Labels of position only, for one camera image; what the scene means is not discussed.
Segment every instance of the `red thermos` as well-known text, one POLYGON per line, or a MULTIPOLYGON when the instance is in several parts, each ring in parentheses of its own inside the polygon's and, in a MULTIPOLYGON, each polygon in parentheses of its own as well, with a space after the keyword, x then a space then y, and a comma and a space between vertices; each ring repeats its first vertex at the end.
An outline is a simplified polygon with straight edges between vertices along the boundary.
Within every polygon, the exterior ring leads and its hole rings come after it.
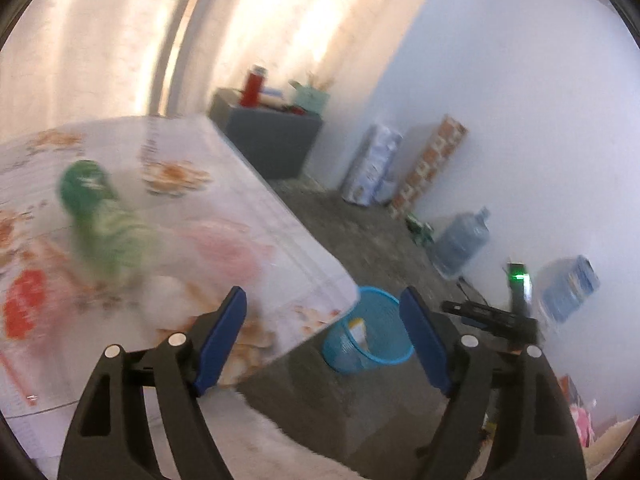
POLYGON ((244 84, 244 90, 242 91, 242 98, 240 99, 240 106, 247 108, 255 108, 258 105, 258 96, 265 78, 267 77, 267 69, 258 65, 254 65, 246 78, 244 84))

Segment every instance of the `gray cabinet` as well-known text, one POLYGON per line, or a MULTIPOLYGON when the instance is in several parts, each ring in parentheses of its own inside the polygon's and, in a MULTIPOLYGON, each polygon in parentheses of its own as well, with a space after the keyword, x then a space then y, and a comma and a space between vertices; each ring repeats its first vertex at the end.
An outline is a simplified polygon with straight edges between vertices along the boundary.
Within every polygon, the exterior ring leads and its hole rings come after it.
POLYGON ((322 119, 265 107, 244 108, 238 105, 239 97, 234 90, 219 89, 209 117, 265 180, 299 176, 322 119))

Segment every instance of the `brown and white checkered roll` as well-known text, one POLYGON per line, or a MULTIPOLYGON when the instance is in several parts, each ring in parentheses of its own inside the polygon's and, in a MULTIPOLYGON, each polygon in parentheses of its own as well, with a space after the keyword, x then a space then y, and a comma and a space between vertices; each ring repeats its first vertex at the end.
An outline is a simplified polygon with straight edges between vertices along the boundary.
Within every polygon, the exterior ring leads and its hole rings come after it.
POLYGON ((414 208, 415 202, 431 187, 436 175, 442 170, 462 139, 467 129, 448 115, 425 146, 414 170, 407 175, 404 184, 389 205, 392 218, 404 218, 414 208))

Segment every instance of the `blue trash can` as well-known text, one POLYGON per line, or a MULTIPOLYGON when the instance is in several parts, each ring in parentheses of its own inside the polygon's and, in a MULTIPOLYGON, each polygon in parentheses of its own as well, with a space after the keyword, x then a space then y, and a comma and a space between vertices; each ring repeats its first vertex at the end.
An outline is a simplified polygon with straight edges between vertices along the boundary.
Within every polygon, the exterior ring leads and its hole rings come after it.
POLYGON ((360 288, 360 301, 330 330, 322 346, 327 364, 353 374, 405 362, 414 347, 404 329, 399 301, 373 286, 360 288))

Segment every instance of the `green bottle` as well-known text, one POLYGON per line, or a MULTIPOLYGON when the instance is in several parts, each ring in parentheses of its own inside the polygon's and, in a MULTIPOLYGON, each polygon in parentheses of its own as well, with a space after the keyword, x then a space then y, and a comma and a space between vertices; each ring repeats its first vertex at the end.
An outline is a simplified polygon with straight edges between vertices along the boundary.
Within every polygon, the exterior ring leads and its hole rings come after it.
POLYGON ((125 285, 148 266, 157 234, 122 203, 96 162, 79 160, 67 168, 59 193, 74 218, 81 253, 99 279, 125 285))

